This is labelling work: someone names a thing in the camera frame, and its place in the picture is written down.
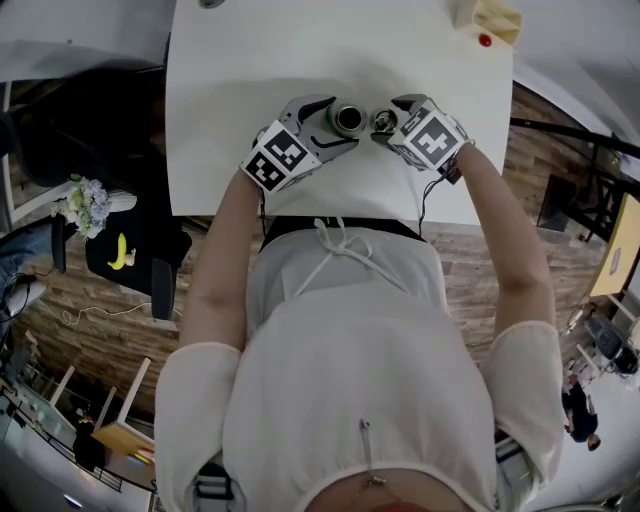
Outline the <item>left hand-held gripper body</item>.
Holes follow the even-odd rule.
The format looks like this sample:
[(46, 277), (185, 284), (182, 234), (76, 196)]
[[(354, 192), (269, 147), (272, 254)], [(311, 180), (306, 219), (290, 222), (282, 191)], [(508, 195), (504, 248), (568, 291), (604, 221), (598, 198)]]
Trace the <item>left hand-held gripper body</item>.
[(240, 169), (264, 193), (288, 188), (322, 165), (319, 127), (307, 121), (322, 109), (287, 109), (261, 132)]

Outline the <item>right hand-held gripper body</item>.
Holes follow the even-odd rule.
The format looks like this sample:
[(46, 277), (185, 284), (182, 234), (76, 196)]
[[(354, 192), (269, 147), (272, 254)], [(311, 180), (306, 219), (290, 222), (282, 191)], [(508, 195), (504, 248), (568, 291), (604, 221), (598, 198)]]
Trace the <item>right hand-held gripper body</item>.
[(397, 142), (390, 149), (419, 171), (443, 172), (461, 147), (469, 142), (464, 128), (428, 99), (399, 121)]

